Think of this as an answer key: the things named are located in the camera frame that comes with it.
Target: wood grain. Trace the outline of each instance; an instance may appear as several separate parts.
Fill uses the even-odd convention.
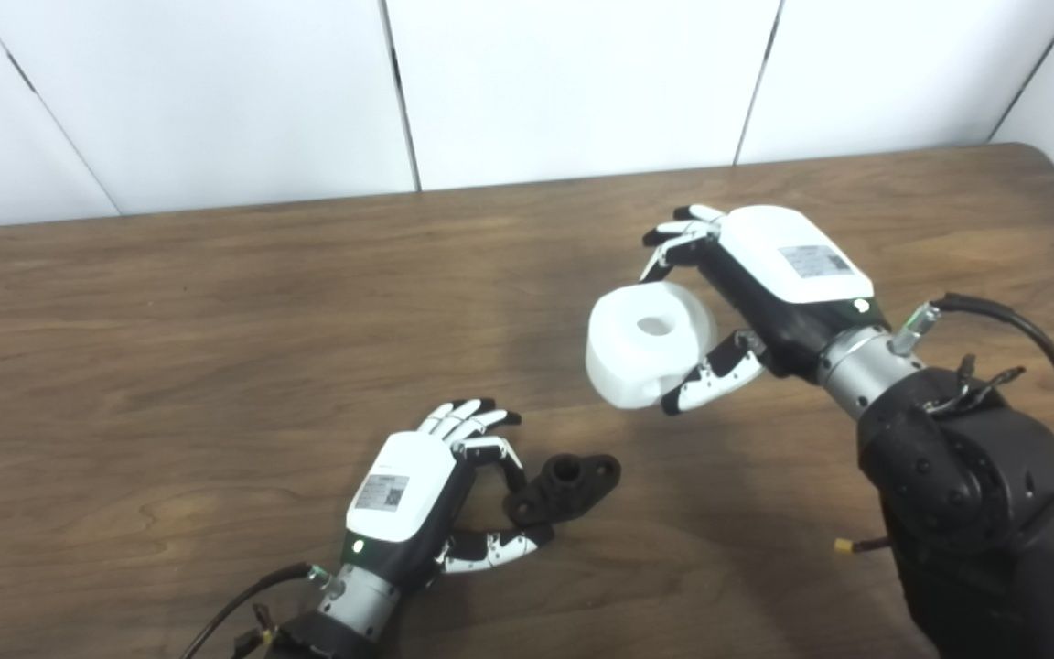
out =
[[[385,437],[482,394],[524,414],[531,470],[610,451],[621,486],[534,558],[410,600],[392,656],[933,658],[890,556],[831,549],[881,522],[823,392],[767,379],[666,419],[586,382],[593,302],[687,201],[802,210],[895,321],[955,289],[1054,336],[1054,168],[1017,146],[0,229],[0,656],[176,656],[261,573],[334,563]],[[1032,345],[953,317],[921,354],[968,350],[1029,366],[1009,396],[1054,428]],[[499,496],[484,476],[468,522]]]

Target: white foam cylinder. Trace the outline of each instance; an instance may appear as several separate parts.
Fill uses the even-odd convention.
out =
[[[597,301],[588,321],[585,367],[613,407],[656,405],[718,342],[705,305],[668,280],[618,288]]]

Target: robotic hand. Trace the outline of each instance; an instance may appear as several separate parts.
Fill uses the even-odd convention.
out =
[[[282,580],[310,579],[323,589],[317,608],[275,626],[256,604],[258,628],[235,642],[235,658],[268,645],[268,659],[364,659],[402,597],[430,585],[441,573],[473,573],[522,559],[551,542],[551,525],[587,512],[616,487],[621,466],[612,456],[558,454],[531,482],[503,438],[489,430],[519,425],[518,413],[494,401],[448,402],[415,430],[390,434],[348,506],[347,534],[335,577],[300,564],[260,580],[231,601],[184,651],[197,652],[235,607]],[[497,464],[509,495],[503,511],[514,528],[456,530],[477,467]]]
[[[858,464],[881,496],[913,620],[942,659],[1054,659],[1054,434],[996,388],[913,354],[942,312],[999,318],[1049,355],[1012,309],[962,295],[921,305],[896,334],[873,283],[803,214],[691,205],[645,234],[642,283],[697,267],[745,318],[662,398],[699,407],[762,371],[820,385],[857,422]]]

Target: metal fitting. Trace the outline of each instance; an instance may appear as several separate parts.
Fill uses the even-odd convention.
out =
[[[890,341],[890,351],[897,356],[909,356],[913,354],[921,337],[933,330],[941,317],[941,309],[930,303],[923,303],[911,316],[905,325],[902,325],[897,334]]]

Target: black plastic part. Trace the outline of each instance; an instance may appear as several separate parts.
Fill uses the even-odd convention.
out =
[[[375,659],[377,646],[318,610],[279,627],[265,659]]]
[[[518,492],[503,499],[503,512],[519,528],[557,524],[588,512],[621,482],[621,464],[610,454],[555,454]]]
[[[929,542],[971,549],[970,544],[983,542],[967,540],[972,530],[980,534],[980,510],[995,513],[1004,497],[983,501],[983,482],[963,460],[977,449],[969,440],[952,442],[945,428],[919,407],[954,395],[957,383],[955,372],[928,368],[893,385],[857,425],[857,463],[913,532]],[[988,492],[1001,493],[993,487]]]
[[[1054,659],[1054,434],[994,392],[916,418],[957,389],[952,371],[916,372],[857,427],[911,617],[942,659]]]
[[[234,654],[231,659],[243,659],[262,645],[262,629],[250,629],[234,639]]]
[[[718,241],[704,241],[700,250],[698,270],[765,344],[760,360],[778,379],[795,375],[815,385],[820,355],[833,338],[857,327],[891,328],[874,297],[866,297],[870,307],[863,312],[855,301],[787,303],[762,287]]]
[[[339,551],[340,563],[359,565],[405,594],[426,586],[438,573],[434,560],[450,538],[457,512],[473,487],[474,476],[471,464],[457,462],[421,530],[405,542],[379,541],[348,530]]]

